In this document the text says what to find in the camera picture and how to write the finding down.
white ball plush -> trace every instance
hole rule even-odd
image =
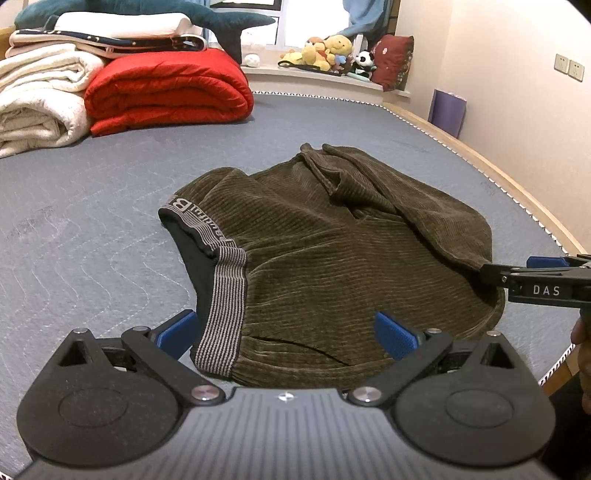
[[[244,65],[257,69],[261,66],[261,58],[256,53],[249,53],[244,57]]]

stuffed animal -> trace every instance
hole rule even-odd
[[[341,65],[347,62],[347,58],[353,51],[353,44],[344,35],[331,35],[324,40],[324,46],[335,56],[336,70],[342,70]]]
[[[355,57],[352,66],[352,73],[370,80],[373,71],[376,69],[376,66],[374,65],[374,54],[366,50],[360,51]]]
[[[249,53],[246,57],[244,57],[244,65],[253,69],[257,69],[261,66],[261,58],[256,53]]]
[[[326,52],[326,46],[322,40],[314,42],[315,40],[320,39],[317,37],[308,39],[304,48],[301,49],[301,56],[306,65],[313,65],[323,72],[328,72],[330,70],[330,58]]]
[[[306,63],[304,62],[301,52],[295,51],[293,48],[289,52],[281,54],[279,65],[281,65],[282,62],[291,63],[293,65],[304,65]]]

electrical outlet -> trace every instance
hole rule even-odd
[[[584,73],[585,67],[583,67],[580,63],[577,63],[573,60],[569,62],[569,77],[582,82]]]
[[[562,72],[562,73],[568,73],[569,72],[568,58],[557,53],[556,59],[554,60],[554,69],[558,70],[559,72]]]

window sill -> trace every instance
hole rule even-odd
[[[281,86],[290,85],[291,88],[285,93],[302,93],[308,95],[326,96],[326,91],[331,91],[328,96],[344,95],[344,98],[350,100],[368,101],[371,103],[382,103],[393,96],[409,98],[410,92],[394,90],[393,92],[384,92],[380,85],[372,82],[362,82],[347,76],[332,76],[322,73],[307,72],[295,68],[285,68],[277,65],[262,65],[259,68],[242,67],[251,83],[253,90],[265,90],[273,84],[275,89],[281,90]],[[301,92],[296,92],[294,86],[300,85]],[[317,92],[311,93],[317,86]]]

blue curtain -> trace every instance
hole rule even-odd
[[[388,25],[392,0],[343,0],[350,26],[339,32],[345,37],[363,34],[370,42],[378,40]]]

